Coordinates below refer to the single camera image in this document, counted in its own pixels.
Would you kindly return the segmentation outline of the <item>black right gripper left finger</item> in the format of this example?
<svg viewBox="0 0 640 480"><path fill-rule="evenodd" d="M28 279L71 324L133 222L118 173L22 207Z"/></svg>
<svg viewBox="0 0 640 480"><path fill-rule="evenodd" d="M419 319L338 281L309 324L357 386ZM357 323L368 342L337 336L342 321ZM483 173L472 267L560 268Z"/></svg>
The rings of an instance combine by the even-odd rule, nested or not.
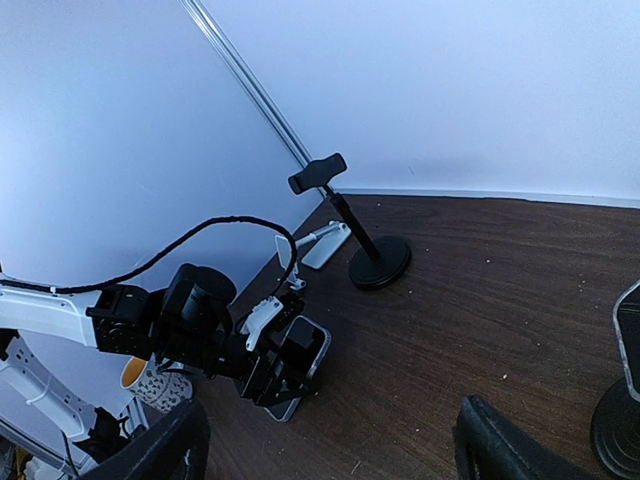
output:
<svg viewBox="0 0 640 480"><path fill-rule="evenodd" d="M84 475L86 479L203 479L210 427L195 399L181 402L115 456Z"/></svg>

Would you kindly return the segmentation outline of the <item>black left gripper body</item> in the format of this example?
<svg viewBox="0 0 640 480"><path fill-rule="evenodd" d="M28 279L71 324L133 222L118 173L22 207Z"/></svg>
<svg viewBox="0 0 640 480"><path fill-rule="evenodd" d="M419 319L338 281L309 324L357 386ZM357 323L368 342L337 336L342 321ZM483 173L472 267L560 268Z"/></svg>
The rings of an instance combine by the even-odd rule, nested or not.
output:
<svg viewBox="0 0 640 480"><path fill-rule="evenodd" d="M254 352L246 350L240 331L232 334L221 347L213 374L233 379L239 395L259 407L275 404L275 395L281 391L290 391L293 398L309 396L310 379L286 365L279 355L292 322L280 332L264 335Z"/></svg>

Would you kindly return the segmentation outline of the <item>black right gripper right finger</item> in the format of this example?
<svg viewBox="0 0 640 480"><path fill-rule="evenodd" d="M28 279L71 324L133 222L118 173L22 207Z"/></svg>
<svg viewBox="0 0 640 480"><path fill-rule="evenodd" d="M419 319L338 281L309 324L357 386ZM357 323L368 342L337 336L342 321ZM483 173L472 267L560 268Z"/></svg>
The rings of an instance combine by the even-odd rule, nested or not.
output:
<svg viewBox="0 0 640 480"><path fill-rule="evenodd" d="M477 395L463 399L452 429L460 479L591 479Z"/></svg>

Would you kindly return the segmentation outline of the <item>white folding phone stand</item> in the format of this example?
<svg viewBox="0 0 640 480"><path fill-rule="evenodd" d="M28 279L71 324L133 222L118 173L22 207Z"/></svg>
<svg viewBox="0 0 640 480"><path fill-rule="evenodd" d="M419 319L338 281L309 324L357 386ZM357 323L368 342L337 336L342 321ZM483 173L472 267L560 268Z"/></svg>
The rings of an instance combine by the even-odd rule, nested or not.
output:
<svg viewBox="0 0 640 480"><path fill-rule="evenodd" d="M320 270L350 236L351 229L344 222L332 220L299 238L296 241L299 260L295 261L286 279L289 288L300 291L306 287L306 282L298 276L298 263L313 270Z"/></svg>

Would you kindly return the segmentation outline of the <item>black smartphone no case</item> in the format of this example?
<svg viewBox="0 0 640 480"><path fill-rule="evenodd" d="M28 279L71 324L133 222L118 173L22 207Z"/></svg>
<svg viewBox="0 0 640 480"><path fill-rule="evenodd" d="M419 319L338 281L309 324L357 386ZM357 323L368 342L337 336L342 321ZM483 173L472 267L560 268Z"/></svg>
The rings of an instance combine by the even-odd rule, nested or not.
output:
<svg viewBox="0 0 640 480"><path fill-rule="evenodd" d="M285 423L293 416L301 398L293 398L290 395L290 391L281 391L275 395L275 400L275 404L264 407L264 410L274 421Z"/></svg>

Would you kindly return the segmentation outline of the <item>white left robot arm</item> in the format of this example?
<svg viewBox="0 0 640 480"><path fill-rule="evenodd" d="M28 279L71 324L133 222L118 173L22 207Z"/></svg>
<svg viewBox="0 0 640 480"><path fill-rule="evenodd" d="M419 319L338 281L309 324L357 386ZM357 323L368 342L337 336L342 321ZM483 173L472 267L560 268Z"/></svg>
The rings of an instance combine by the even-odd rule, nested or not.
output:
<svg viewBox="0 0 640 480"><path fill-rule="evenodd" d="M285 421L317 392L329 336L303 315L294 293L267 297L242 323L229 311L235 295L226 275L192 264L153 292L121 283L66 292L3 279L1 380L58 427L67 448L96 463L127 447L135 430L66 387L30 350L26 332L139 360L135 383L147 388L161 373L229 378L242 398Z"/></svg>

